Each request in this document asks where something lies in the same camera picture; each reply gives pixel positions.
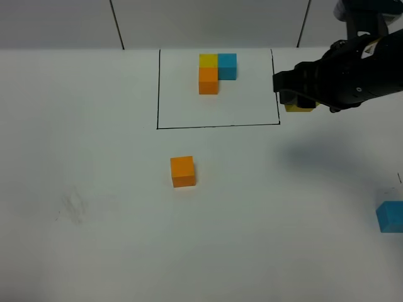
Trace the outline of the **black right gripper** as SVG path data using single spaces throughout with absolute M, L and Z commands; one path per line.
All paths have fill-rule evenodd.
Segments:
M 333 113 L 379 98 L 379 41 L 337 42 L 321 59 L 301 62 L 294 70 L 274 74 L 273 91 L 279 93 L 286 109 L 315 109 L 319 103 Z

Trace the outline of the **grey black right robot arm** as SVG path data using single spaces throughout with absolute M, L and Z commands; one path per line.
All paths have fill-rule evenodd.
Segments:
M 273 76 L 280 103 L 331 112 L 402 91 L 402 31 L 362 35 L 333 43 L 321 59 L 301 62 Z

